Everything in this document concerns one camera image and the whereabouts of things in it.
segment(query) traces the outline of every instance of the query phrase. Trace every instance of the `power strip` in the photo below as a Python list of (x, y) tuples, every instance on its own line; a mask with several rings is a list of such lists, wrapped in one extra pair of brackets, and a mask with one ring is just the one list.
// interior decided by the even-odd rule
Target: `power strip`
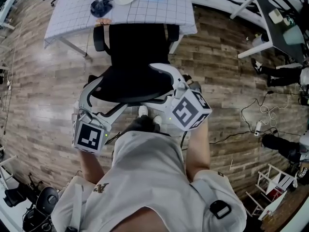
[(254, 135), (257, 137), (258, 135), (260, 135), (260, 131), (261, 131), (261, 127), (262, 127), (262, 122), (259, 121), (256, 123), (256, 127), (255, 127), (255, 131), (254, 131)]

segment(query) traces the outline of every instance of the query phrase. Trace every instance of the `person's leg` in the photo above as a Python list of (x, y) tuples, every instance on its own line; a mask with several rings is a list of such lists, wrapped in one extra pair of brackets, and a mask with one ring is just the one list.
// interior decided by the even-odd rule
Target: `person's leg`
[(279, 150), (279, 153), (292, 162), (300, 162), (301, 154), (296, 150)]
[(145, 131), (153, 132), (154, 124), (151, 118), (148, 117), (148, 109), (146, 106), (140, 106), (139, 117), (132, 121), (132, 123), (121, 133), (125, 134), (128, 131)]
[(299, 79), (301, 74), (300, 68), (269, 68), (266, 66), (263, 66), (261, 63), (257, 62), (254, 58), (251, 59), (251, 64), (254, 67), (255, 71), (258, 74), (266, 74), (274, 77), (297, 77)]
[(157, 115), (157, 116), (154, 117), (153, 124), (154, 124), (154, 131), (153, 131), (154, 133), (159, 133), (159, 134), (162, 134), (162, 135), (165, 135), (165, 136), (170, 136), (167, 133), (160, 132), (160, 128), (161, 128), (161, 125), (162, 125), (162, 117), (160, 115)]
[(285, 78), (278, 78), (278, 79), (268, 79), (267, 86), (268, 87), (275, 87), (275, 86), (288, 86), (293, 83), (298, 83), (299, 77), (285, 77)]
[(271, 75), (274, 77), (298, 78), (300, 77), (301, 69), (299, 68), (280, 68), (273, 69), (265, 66), (260, 67), (260, 73)]
[(286, 139), (276, 137), (271, 134), (266, 134), (262, 138), (262, 144), (270, 149), (289, 151), (289, 150), (298, 150), (299, 144), (290, 142)]

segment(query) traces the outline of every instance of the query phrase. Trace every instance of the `black cable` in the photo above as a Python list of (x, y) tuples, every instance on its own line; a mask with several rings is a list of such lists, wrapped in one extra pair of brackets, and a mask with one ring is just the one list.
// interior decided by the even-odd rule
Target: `black cable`
[[(115, 138), (120, 137), (120, 135), (121, 135), (121, 134), (120, 134), (120, 132), (119, 132), (119, 133), (117, 133), (116, 136), (114, 136), (114, 137), (112, 137), (111, 139), (107, 140), (107, 141), (106, 141), (106, 145), (110, 144)], [(112, 150), (112, 160), (113, 160), (113, 158), (114, 158), (114, 150)]]
[(284, 93), (284, 92), (277, 92), (277, 91), (272, 91), (273, 93), (277, 93), (277, 94), (281, 94), (281, 95), (289, 95), (289, 94), (292, 94), (292, 95), (299, 95), (299, 94), (294, 94), (294, 93)]
[(293, 133), (289, 133), (289, 132), (285, 132), (285, 131), (280, 131), (280, 130), (277, 130), (277, 129), (276, 129), (276, 131), (278, 132), (278, 137), (279, 137), (279, 132), (301, 137), (301, 135), (299, 135), (299, 134), (293, 134)]
[(247, 133), (254, 133), (254, 132), (252, 132), (252, 131), (245, 131), (245, 132), (240, 132), (240, 133), (236, 133), (236, 134), (231, 134), (231, 135), (228, 135), (226, 138), (224, 138), (222, 140), (219, 140), (219, 141), (214, 142), (214, 143), (209, 143), (209, 144), (210, 145), (215, 145), (217, 143), (220, 143), (220, 142), (223, 142), (223, 141), (227, 140), (230, 137), (237, 136), (237, 135), (242, 135), (242, 134), (247, 134)]
[(248, 127), (249, 127), (249, 131), (250, 131), (250, 132), (254, 132), (254, 131), (253, 131), (253, 130), (251, 130), (250, 124), (248, 123), (248, 121), (246, 120), (246, 118), (245, 118), (245, 116), (243, 115), (243, 113), (242, 113), (242, 112), (243, 112), (243, 110), (245, 110), (246, 108), (248, 108), (248, 107), (252, 106), (255, 102), (257, 102), (257, 104), (261, 107), (261, 106), (264, 104), (264, 101), (265, 101), (265, 99), (266, 99), (266, 95), (268, 95), (268, 94), (272, 94), (272, 91), (268, 91), (268, 92), (265, 94), (265, 96), (264, 96), (263, 101), (262, 101), (262, 103), (261, 103), (261, 104), (259, 103), (258, 99), (257, 99), (257, 98), (255, 98), (255, 99), (254, 99), (254, 102), (252, 102), (249, 106), (244, 107), (244, 108), (241, 110), (241, 112), (240, 112), (241, 117), (242, 117), (243, 121), (245, 121), (245, 122), (246, 122), (246, 124), (248, 125)]
[(11, 94), (10, 94), (10, 99), (9, 99), (8, 110), (6, 112), (5, 124), (4, 124), (4, 129), (3, 129), (3, 135), (5, 135), (6, 124), (8, 123), (8, 117), (9, 117), (9, 111), (10, 111), (10, 105), (11, 105), (11, 98), (12, 98), (12, 91), (13, 91), (13, 87), (11, 85)]
[(187, 134), (187, 131), (185, 131), (185, 132), (183, 133), (182, 142), (180, 143), (180, 149), (183, 147), (183, 142), (184, 142), (184, 138), (185, 138), (186, 134)]
[(114, 137), (112, 137), (111, 139), (107, 140), (105, 144), (106, 144), (106, 145), (110, 144), (115, 138), (118, 138), (118, 137), (120, 137), (120, 132), (117, 133), (116, 136), (114, 136)]

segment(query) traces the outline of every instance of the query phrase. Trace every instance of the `blue object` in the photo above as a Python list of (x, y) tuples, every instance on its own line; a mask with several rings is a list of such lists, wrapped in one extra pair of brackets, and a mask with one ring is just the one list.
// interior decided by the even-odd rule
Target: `blue object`
[(110, 0), (95, 0), (91, 4), (90, 13), (97, 18), (101, 18), (111, 9), (112, 5), (110, 4)]

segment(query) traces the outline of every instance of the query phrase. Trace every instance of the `person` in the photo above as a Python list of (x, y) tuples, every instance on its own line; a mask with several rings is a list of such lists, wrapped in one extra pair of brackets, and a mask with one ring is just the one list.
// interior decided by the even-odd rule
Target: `person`
[(298, 83), (305, 87), (309, 85), (309, 68), (269, 68), (262, 66), (261, 63), (257, 62), (254, 58), (251, 59), (252, 66), (254, 67), (256, 73), (267, 75), (267, 86), (287, 86), (293, 83)]
[(83, 178), (72, 179), (53, 210), (57, 232), (245, 229), (246, 212), (228, 178), (210, 170), (207, 120), (191, 133), (186, 168), (176, 141), (160, 132), (161, 123), (141, 106), (139, 118), (115, 142), (107, 173), (95, 155), (78, 151)]
[(272, 134), (265, 134), (262, 138), (262, 144), (267, 148), (277, 150), (280, 155), (294, 163), (309, 161), (307, 146), (300, 142), (294, 143)]

